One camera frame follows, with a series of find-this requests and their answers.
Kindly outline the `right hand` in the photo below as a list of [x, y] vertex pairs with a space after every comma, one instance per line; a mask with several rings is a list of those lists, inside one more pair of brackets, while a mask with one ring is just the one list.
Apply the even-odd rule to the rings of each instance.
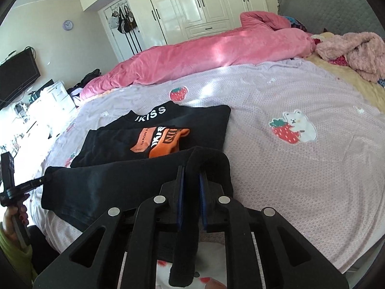
[[211, 277], [200, 277], [197, 280], [203, 289], [227, 289], [225, 284]]

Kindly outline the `left hand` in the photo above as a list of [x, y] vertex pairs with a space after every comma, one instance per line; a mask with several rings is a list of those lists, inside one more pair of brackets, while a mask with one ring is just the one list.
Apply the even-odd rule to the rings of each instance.
[[27, 246], [26, 237], [24, 237], [24, 228], [29, 224], [29, 221], [24, 201], [28, 198], [29, 194], [24, 194], [19, 200], [4, 199], [1, 201], [6, 207], [1, 224], [3, 235], [10, 243], [20, 248]]

